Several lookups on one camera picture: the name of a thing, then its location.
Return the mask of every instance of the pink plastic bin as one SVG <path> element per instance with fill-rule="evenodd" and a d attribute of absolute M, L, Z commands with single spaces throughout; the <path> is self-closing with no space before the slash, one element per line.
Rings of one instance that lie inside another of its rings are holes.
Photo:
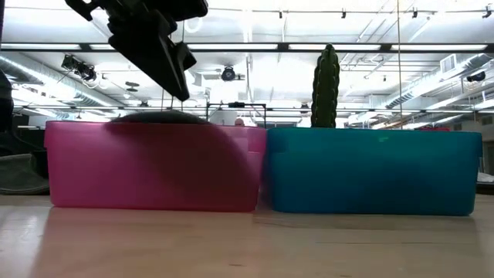
<path fill-rule="evenodd" d="M 250 212 L 266 130 L 51 121 L 45 146 L 55 206 Z"/>

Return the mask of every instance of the ductwork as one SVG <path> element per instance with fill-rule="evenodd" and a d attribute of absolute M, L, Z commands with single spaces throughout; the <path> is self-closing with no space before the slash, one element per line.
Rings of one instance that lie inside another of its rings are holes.
<path fill-rule="evenodd" d="M 400 105 L 400 103 L 412 100 L 415 97 L 419 97 L 423 94 L 436 90 L 441 86 L 444 86 L 445 84 L 443 82 L 446 80 L 473 74 L 475 71 L 479 70 L 479 68 L 491 61 L 493 57 L 493 54 L 485 53 L 474 56 L 460 56 L 460 58 L 457 59 L 457 65 L 453 70 L 443 73 L 441 69 L 436 69 L 403 88 L 401 95 L 400 91 L 393 93 L 381 105 L 374 108 L 392 109 L 397 105 Z M 355 115 L 353 120 L 350 120 L 350 122 L 364 122 L 375 116 L 375 114 L 376 113 L 374 112 L 358 114 Z"/>
<path fill-rule="evenodd" d="M 50 90 L 47 93 L 58 96 L 60 99 L 78 99 L 77 103 L 85 106 L 123 105 L 21 53 L 2 53 L 0 68 L 6 73 L 21 73 L 31 84 L 42 84 Z"/>

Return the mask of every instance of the wooden table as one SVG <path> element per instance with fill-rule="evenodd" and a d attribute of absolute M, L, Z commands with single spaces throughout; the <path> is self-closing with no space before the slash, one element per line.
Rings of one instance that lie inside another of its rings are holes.
<path fill-rule="evenodd" d="M 464 218 L 52 208 L 47 197 L 0 196 L 0 277 L 494 277 L 493 213 L 483 195 Z"/>

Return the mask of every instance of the cactus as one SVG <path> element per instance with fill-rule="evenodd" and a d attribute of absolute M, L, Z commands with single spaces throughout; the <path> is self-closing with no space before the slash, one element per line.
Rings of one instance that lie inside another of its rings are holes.
<path fill-rule="evenodd" d="M 312 92 L 312 127 L 336 127 L 340 64 L 332 45 L 317 59 Z"/>

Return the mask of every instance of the ceiling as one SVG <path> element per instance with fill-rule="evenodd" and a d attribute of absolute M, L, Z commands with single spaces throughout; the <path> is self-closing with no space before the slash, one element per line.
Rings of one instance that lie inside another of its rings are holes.
<path fill-rule="evenodd" d="M 396 13 L 396 0 L 209 0 L 208 3 L 210 11 L 203 19 L 178 23 L 178 30 L 171 37 L 173 41 L 494 42 L 494 36 L 488 31 L 494 29 L 494 16 L 482 18 L 489 4 L 483 0 L 400 1 L 399 14 Z M 418 14 L 413 19 L 414 8 Z M 341 18 L 342 11 L 347 13 L 345 19 Z M 106 43 L 111 36 L 106 27 L 107 16 L 104 11 L 96 10 L 93 17 L 93 22 L 87 22 L 63 0 L 6 0 L 3 42 Z M 161 105 L 162 98 L 164 104 L 171 102 L 170 95 L 119 53 L 23 53 L 63 74 L 66 71 L 60 65 L 66 54 L 73 54 L 79 61 L 94 65 L 96 71 L 105 77 L 105 84 L 89 84 L 90 87 L 95 86 L 93 90 L 97 93 L 118 103 L 135 106 L 148 100 L 151 106 L 155 106 Z M 202 105 L 198 103 L 205 103 L 206 92 L 209 92 L 211 102 L 239 100 L 267 103 L 274 107 L 287 103 L 299 107 L 301 102 L 311 101 L 313 71 L 318 55 L 195 53 L 198 62 L 187 75 L 191 101 L 184 105 Z M 341 65 L 339 107 L 355 107 L 351 103 L 375 107 L 374 97 L 399 92 L 400 86 L 403 89 L 439 68 L 440 60 L 448 55 L 338 53 Z M 237 74 L 247 75 L 247 59 L 252 61 L 249 84 L 244 78 L 230 83 L 219 79 L 225 66 L 233 66 Z M 72 77 L 77 80 L 77 76 L 68 75 L 68 78 Z M 128 93 L 127 81 L 140 84 L 136 88 L 138 91 Z M 421 97 L 434 98 L 438 102 L 461 93 L 458 80 L 448 84 L 452 86 L 450 90 Z"/>

